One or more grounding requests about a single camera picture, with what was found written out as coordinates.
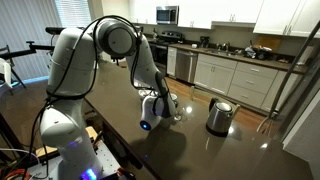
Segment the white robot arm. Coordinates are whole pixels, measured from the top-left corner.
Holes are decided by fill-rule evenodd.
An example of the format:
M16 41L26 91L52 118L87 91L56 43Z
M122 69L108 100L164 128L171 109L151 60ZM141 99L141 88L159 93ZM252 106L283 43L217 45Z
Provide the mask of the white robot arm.
M164 75L154 65L148 41L127 23L123 18L107 18L99 20L90 34L67 28L59 36L47 87L51 102L40 124L43 143L56 147L63 159L50 174L54 179L85 179L92 174L99 177L103 171L81 113L82 99L93 84L95 45L111 56L126 57L132 84L135 78L157 91L158 97L148 96L142 103L143 129L153 129L162 118L175 112Z

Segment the backsplash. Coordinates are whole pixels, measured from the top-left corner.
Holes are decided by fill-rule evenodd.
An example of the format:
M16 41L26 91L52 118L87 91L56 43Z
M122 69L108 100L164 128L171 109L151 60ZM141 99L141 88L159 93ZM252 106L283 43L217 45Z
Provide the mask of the backsplash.
M176 25L148 25L141 24L146 34L152 34L155 28L158 33L162 31L178 31L185 35L186 40L199 41L200 36L209 36L210 43L230 42L231 46L246 48L250 45L250 40L256 41L259 34L253 33L252 27L231 27L231 26L213 26L212 29L183 28ZM281 43L275 53L296 56L300 51L306 38L304 37L281 37ZM319 50L320 39L314 39L312 45L315 51Z

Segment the window blinds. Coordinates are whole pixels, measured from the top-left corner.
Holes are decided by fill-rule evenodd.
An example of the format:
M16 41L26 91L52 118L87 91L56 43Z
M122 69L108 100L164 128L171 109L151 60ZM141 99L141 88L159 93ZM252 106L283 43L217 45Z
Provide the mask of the window blinds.
M9 45L10 50L29 49L26 41L50 45L51 35L46 27L60 27L54 0L0 0L0 47ZM13 58L15 71L22 80L47 76L49 58L46 51Z
M63 27L86 27L91 22L87 0L55 0Z

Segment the dishwasher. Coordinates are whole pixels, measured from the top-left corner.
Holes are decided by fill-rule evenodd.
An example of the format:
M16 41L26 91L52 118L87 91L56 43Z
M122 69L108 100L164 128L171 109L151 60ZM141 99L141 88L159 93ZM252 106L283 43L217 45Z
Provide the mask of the dishwasher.
M178 50L175 68L176 78L189 83L193 83L197 61L198 53Z

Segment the kitchen counter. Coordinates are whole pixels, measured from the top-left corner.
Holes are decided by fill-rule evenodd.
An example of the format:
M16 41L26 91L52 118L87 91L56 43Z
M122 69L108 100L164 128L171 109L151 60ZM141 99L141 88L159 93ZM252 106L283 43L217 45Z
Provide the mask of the kitchen counter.
M183 122L162 120L151 132L139 126L141 100L129 71L100 64L86 101L120 141L157 178L312 179L307 162L282 150L282 144L232 122L226 138L207 132L208 108L178 97Z
M231 55L231 56L219 55L216 53L207 52L208 50L210 50L210 48L191 48L190 44L170 44L169 47L193 51L193 52L207 54L207 55L211 55L211 56L222 57L222 58L226 58L226 59L230 59L230 60L235 60L238 62L255 64L255 65L273 68L273 69L277 69L277 70L281 70L281 71L287 71L291 66L291 64L281 63L278 61L269 61L269 60L263 61L263 60L258 60L258 59L250 59L250 58L246 58L246 57L238 56L238 55ZM306 66L296 66L294 68L293 72L297 73L297 74L304 74L306 72L306 70L307 70Z

